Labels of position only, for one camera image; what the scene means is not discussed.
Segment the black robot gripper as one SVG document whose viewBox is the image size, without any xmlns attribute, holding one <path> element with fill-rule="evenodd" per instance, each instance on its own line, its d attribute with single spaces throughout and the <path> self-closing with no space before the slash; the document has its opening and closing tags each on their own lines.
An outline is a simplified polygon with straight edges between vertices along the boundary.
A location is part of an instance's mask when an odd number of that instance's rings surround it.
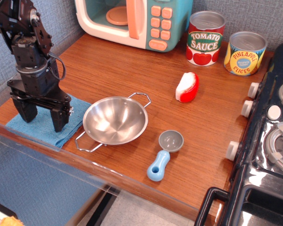
<svg viewBox="0 0 283 226">
<path fill-rule="evenodd" d="M 7 85 L 11 88 L 11 97 L 21 118 L 29 123 L 37 116 L 38 106 L 49 109 L 55 132 L 61 132 L 73 113 L 71 97 L 59 87 L 65 71 L 62 77 L 57 68 L 25 68 L 20 74 L 21 79 L 9 80 Z"/>
</svg>

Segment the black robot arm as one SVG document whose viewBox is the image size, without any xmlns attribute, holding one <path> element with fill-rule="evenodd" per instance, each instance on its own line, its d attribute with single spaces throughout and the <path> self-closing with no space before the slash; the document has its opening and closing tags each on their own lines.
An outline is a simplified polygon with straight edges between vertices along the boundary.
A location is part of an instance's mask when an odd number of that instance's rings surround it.
<svg viewBox="0 0 283 226">
<path fill-rule="evenodd" d="M 59 57 L 50 51 L 51 35 L 30 0 L 0 0 L 0 34 L 21 76 L 7 82 L 18 113 L 25 122 L 31 122 L 37 107 L 48 109 L 54 130 L 61 132 L 73 111 L 71 97 L 59 87 L 66 71 L 59 75 Z"/>
</svg>

